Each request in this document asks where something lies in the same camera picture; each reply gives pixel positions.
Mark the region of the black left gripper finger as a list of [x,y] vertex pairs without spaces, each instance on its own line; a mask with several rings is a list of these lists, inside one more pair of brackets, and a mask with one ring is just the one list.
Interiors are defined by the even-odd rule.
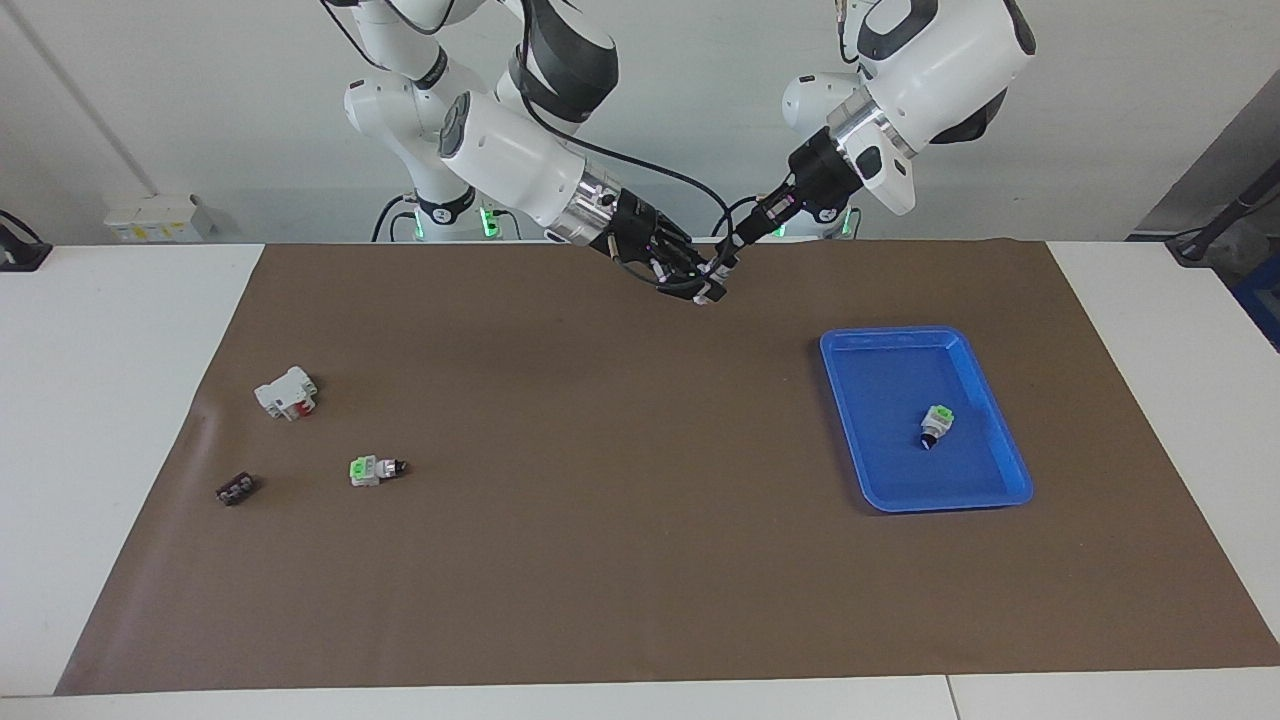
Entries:
[[[741,222],[733,214],[749,206]],[[797,214],[796,201],[737,201],[721,218],[726,236],[721,240],[721,270],[730,272],[739,263],[739,254],[783,227]]]
[[[733,211],[750,205],[750,213],[741,222],[733,222]],[[716,258],[707,266],[708,272],[731,272],[737,264],[739,252],[746,246],[773,234],[785,224],[780,219],[785,208],[785,192],[776,190],[768,195],[753,195],[730,206],[730,213],[723,217],[713,229],[718,232],[721,224],[726,225],[727,236],[716,245]]]

